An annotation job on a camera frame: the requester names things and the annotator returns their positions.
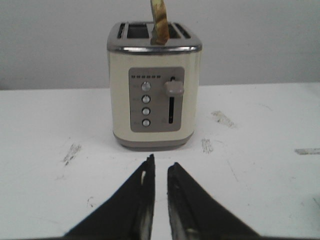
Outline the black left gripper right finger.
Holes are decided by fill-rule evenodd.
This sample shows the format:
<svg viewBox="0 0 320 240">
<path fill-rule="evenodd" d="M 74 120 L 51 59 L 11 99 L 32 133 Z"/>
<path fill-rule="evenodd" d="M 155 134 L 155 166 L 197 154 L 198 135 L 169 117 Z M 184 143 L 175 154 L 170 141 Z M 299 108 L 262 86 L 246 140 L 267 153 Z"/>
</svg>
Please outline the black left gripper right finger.
<svg viewBox="0 0 320 240">
<path fill-rule="evenodd" d="M 179 164 L 167 171 L 167 200 L 173 238 L 259 238 L 214 200 Z"/>
</svg>

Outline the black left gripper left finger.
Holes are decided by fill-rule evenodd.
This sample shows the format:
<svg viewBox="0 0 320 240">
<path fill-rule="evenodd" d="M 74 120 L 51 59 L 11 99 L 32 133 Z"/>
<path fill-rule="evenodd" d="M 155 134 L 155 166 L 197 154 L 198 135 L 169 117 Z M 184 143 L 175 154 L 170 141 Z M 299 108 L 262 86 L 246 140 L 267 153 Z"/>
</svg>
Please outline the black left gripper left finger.
<svg viewBox="0 0 320 240">
<path fill-rule="evenodd" d="M 101 206 L 66 238 L 150 238 L 155 206 L 155 157 L 147 157 Z"/>
</svg>

